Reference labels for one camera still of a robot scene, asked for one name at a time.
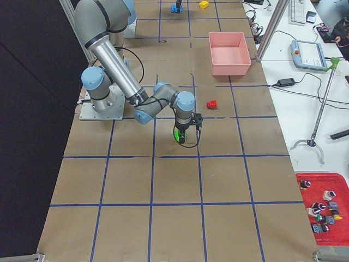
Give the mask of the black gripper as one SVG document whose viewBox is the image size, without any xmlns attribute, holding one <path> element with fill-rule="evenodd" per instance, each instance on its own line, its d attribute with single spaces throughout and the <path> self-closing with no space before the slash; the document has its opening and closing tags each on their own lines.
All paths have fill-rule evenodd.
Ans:
<svg viewBox="0 0 349 262">
<path fill-rule="evenodd" d="M 189 124 L 179 124 L 179 123 L 175 123 L 174 124 L 174 137 L 178 138 L 178 142 L 180 144 L 183 143 L 183 138 L 184 138 L 184 143 L 186 143 L 187 139 L 188 139 L 188 134 L 186 132 L 186 130 L 190 127 Z"/>
<path fill-rule="evenodd" d="M 182 0 L 176 0 L 176 8 L 180 8 L 182 6 Z"/>
</svg>

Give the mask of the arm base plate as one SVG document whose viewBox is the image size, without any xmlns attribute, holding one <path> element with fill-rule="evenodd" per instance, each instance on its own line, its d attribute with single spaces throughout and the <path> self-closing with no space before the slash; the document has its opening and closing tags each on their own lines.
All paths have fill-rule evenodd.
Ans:
<svg viewBox="0 0 349 262">
<path fill-rule="evenodd" d="M 80 117 L 81 121 L 121 121 L 124 114 L 125 96 L 116 85 L 109 87 L 109 96 L 104 100 L 93 100 L 86 92 L 82 103 Z"/>
<path fill-rule="evenodd" d="M 135 19 L 133 23 L 127 25 L 126 29 L 123 31 L 124 38 L 135 38 L 136 25 L 137 25 L 137 19 Z"/>
</svg>

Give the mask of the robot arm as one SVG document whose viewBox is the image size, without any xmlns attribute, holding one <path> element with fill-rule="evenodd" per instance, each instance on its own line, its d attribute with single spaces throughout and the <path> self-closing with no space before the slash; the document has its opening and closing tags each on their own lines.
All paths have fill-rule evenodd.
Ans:
<svg viewBox="0 0 349 262">
<path fill-rule="evenodd" d="M 169 106 L 174 113 L 173 137 L 181 146 L 186 140 L 186 130 L 202 128 L 202 116 L 194 112 L 195 97 L 189 91 L 178 91 L 169 83 L 160 81 L 148 96 L 133 76 L 110 37 L 123 43 L 123 31 L 136 19 L 133 1 L 79 1 L 74 12 L 77 36 L 85 48 L 95 54 L 101 66 L 85 69 L 81 80 L 88 91 L 96 111 L 104 109 L 98 101 L 111 102 L 109 86 L 116 83 L 126 101 L 134 107 L 134 118 L 146 124 Z"/>
</svg>

